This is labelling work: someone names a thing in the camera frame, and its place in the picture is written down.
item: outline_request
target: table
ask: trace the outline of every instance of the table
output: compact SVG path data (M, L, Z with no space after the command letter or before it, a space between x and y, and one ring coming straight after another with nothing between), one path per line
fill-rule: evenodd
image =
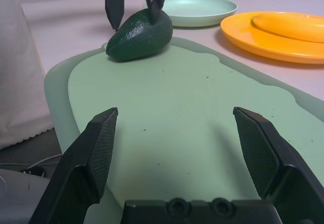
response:
M238 13L279 10L324 16L324 0L233 0ZM125 0L124 20L140 10L145 0ZM113 35L104 11L104 0L66 0L23 4L22 8L45 73L69 57L101 47ZM219 51L279 81L324 100L324 66L296 65L266 59L230 44L219 27L175 29L186 38Z

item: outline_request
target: white table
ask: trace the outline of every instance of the white table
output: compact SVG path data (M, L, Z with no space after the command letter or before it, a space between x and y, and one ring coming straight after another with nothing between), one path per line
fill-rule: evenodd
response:
M294 11L324 16L324 0L233 0L238 13L248 11ZM145 0L125 0L125 16L142 9ZM97 49L114 34L105 14L104 0L66 0L24 4L44 72L77 54ZM230 44L219 27L175 29L186 38L217 50L256 70L324 100L324 66L290 64L255 56Z

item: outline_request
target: cutting board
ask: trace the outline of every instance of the cutting board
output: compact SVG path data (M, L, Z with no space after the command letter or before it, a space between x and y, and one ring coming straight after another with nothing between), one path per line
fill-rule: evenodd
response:
M324 123L293 95L220 63L213 54L169 46L127 63L102 52L72 71L68 92L80 131L118 107L108 186L129 199L256 199L240 149L233 107L262 114L324 183Z

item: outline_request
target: plate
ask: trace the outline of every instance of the plate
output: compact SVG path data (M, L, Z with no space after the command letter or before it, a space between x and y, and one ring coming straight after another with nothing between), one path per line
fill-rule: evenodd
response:
M260 30L251 23L251 19L261 13L267 12L228 17L221 22L222 31L234 45L259 56L293 63L324 64L324 43L281 37Z
M163 6L163 11L169 15L173 26L177 27L219 24L236 10L237 4L229 0L165 0Z

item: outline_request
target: light green cutting board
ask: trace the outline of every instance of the light green cutting board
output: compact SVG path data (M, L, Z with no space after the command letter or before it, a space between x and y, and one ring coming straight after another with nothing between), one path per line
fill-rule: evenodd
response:
M235 106L269 119L324 183L324 123L286 90L260 84L215 55L169 46L155 57L115 63L100 53L74 68L68 92L80 131L94 115L119 109L108 186L121 206L128 199L258 198Z

